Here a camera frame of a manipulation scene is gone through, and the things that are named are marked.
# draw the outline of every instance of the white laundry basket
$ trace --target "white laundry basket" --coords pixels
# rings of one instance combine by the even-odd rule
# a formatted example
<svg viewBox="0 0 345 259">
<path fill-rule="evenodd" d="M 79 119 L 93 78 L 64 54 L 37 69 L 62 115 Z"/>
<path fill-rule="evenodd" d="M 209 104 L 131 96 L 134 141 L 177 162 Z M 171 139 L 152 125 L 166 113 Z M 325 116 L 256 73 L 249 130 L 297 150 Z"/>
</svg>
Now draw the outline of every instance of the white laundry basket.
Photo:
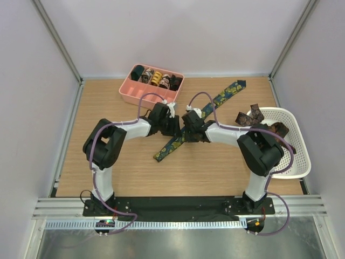
<svg viewBox="0 0 345 259">
<path fill-rule="evenodd" d="M 286 109 L 276 107 L 260 107 L 265 119 L 262 124 L 272 125 L 275 122 L 282 122 L 289 128 L 289 133 L 285 136 L 285 140 L 291 144 L 297 154 L 294 156 L 292 167 L 281 174 L 274 174 L 272 177 L 277 179 L 293 179 L 302 178 L 311 171 L 311 160 L 308 155 L 306 144 L 304 143 L 300 128 L 295 116 Z M 279 165 L 275 168 L 276 171 L 285 168 L 290 162 L 290 152 L 283 148 L 284 156 L 280 160 Z"/>
</svg>

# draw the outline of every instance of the white wall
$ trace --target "white wall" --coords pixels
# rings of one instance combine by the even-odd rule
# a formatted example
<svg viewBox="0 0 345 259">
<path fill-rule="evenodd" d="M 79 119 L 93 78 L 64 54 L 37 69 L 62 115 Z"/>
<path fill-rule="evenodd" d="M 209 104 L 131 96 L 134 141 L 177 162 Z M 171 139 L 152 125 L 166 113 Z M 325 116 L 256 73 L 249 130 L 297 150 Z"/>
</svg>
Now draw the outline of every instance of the white wall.
<svg viewBox="0 0 345 259">
<path fill-rule="evenodd" d="M 320 1 L 284 61 L 275 84 L 306 141 L 309 188 L 320 193 L 345 244 L 345 2 Z"/>
<path fill-rule="evenodd" d="M 22 259 L 78 84 L 30 1 L 1 1 L 0 39 L 0 257 Z"/>
<path fill-rule="evenodd" d="M 307 0 L 42 0 L 84 77 L 269 74 Z"/>
</svg>

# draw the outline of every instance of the wooden table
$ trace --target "wooden table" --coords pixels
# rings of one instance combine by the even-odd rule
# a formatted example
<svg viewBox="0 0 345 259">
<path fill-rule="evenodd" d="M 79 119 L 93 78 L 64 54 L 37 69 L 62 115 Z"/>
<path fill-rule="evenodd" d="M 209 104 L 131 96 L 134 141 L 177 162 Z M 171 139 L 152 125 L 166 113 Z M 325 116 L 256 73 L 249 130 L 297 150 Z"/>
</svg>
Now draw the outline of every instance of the wooden table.
<svg viewBox="0 0 345 259">
<path fill-rule="evenodd" d="M 184 114 L 185 106 L 197 92 L 207 91 L 214 97 L 238 79 L 246 80 L 247 88 L 217 110 L 221 123 L 235 125 L 238 112 L 247 112 L 251 104 L 275 106 L 266 77 L 187 78 L 177 100 L 178 114 Z M 79 196 L 82 190 L 92 189 L 91 172 L 82 146 L 101 118 L 110 121 L 136 118 L 137 106 L 125 103 L 119 95 L 122 81 L 88 80 L 85 83 L 57 196 Z M 199 96 L 193 107 L 202 108 L 208 102 L 206 96 Z M 184 143 L 158 163 L 153 155 L 170 138 L 157 133 L 125 142 L 113 167 L 113 187 L 117 196 L 241 195 L 245 190 L 249 169 L 238 148 L 225 144 Z M 302 194 L 299 179 L 273 179 L 269 191 L 282 195 Z"/>
</svg>

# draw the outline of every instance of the yellow flower pattern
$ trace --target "yellow flower pattern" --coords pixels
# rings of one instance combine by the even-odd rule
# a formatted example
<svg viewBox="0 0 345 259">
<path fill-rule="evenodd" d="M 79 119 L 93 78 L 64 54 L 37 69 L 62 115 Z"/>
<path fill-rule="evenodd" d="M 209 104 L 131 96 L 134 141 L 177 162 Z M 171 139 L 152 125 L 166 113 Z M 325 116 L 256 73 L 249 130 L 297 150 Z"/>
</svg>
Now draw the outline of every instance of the yellow flower pattern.
<svg viewBox="0 0 345 259">
<path fill-rule="evenodd" d="M 217 109 L 236 93 L 240 92 L 246 87 L 246 81 L 239 80 L 232 83 L 226 89 L 222 90 L 219 95 L 217 95 L 213 102 L 215 103 L 215 108 Z M 202 118 L 207 118 L 213 112 L 212 103 L 208 103 L 202 109 Z M 185 141 L 184 138 L 184 127 L 181 129 L 182 137 L 172 138 L 157 154 L 153 156 L 158 162 L 162 161 L 167 155 L 171 154 L 173 151 L 177 150 Z"/>
</svg>

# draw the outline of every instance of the pink bin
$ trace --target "pink bin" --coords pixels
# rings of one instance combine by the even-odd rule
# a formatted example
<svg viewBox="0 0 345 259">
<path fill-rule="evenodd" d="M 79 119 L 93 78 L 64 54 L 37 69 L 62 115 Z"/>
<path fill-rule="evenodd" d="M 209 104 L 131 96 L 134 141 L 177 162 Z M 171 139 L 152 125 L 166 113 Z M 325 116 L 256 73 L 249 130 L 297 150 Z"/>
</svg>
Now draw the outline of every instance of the pink bin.
<svg viewBox="0 0 345 259">
<path fill-rule="evenodd" d="M 130 71 L 132 71 L 137 65 L 142 65 L 142 64 L 134 65 Z M 124 101 L 131 103 L 131 104 L 138 105 L 140 97 L 142 97 L 143 94 L 145 94 L 145 93 L 157 93 L 160 96 L 162 96 L 165 100 L 167 100 L 168 103 L 175 102 L 178 95 L 180 94 L 182 84 L 184 82 L 184 76 L 180 73 L 171 72 L 171 71 L 164 70 L 164 69 L 159 69 L 159 68 L 156 68 L 153 66 L 147 66 L 147 65 L 142 65 L 142 66 L 145 68 L 145 70 L 150 67 L 155 72 L 158 71 L 162 74 L 168 74 L 170 77 L 172 75 L 175 75 L 176 77 L 181 77 L 182 81 L 181 81 L 180 87 L 178 88 L 177 91 L 171 91 L 168 89 L 160 88 L 158 86 L 153 86 L 150 84 L 144 84 L 141 82 L 141 79 L 139 79 L 139 81 L 133 81 L 133 80 L 131 80 L 130 73 L 129 73 L 128 76 L 123 81 L 123 83 L 119 89 L 119 92 L 122 95 L 122 98 L 124 99 Z M 160 101 L 162 101 L 161 98 L 159 98 L 157 96 L 154 96 L 154 95 L 145 96 L 141 102 L 141 106 L 145 107 L 145 108 L 152 109 L 155 106 L 155 103 L 160 102 Z"/>
</svg>

